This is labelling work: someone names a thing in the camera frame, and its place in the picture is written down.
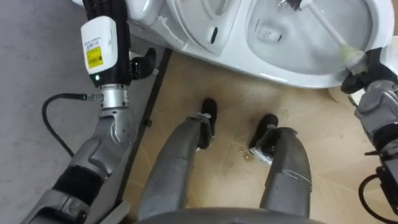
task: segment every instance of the beige floor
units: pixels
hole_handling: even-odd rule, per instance
[[[173,53],[165,80],[133,165],[124,199],[134,217],[149,172],[164,142],[206,97],[219,106],[216,139],[195,157],[190,207],[258,207],[269,166],[247,153],[247,144],[266,113],[290,126],[306,147],[313,174],[311,217],[325,223],[378,223],[358,199],[359,183],[379,165],[364,157],[372,146],[353,115],[325,90],[301,90],[250,78]],[[366,189],[368,203],[395,218],[377,182]]]

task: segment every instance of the cable connector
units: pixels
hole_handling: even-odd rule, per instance
[[[95,100],[103,100],[104,95],[101,93],[97,94],[86,94],[85,100],[86,101],[95,101]]]

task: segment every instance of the metal joint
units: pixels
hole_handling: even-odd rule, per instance
[[[128,86],[121,84],[108,84],[100,86],[100,93],[103,95],[101,107],[117,108],[129,106]]]

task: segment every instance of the barcode sticker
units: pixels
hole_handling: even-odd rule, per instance
[[[87,62],[89,68],[104,64],[102,60],[101,47],[95,47],[87,51]]]

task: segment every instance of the toilet seat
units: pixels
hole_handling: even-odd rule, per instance
[[[167,0],[184,33],[197,45],[219,54],[231,33],[241,0]]]

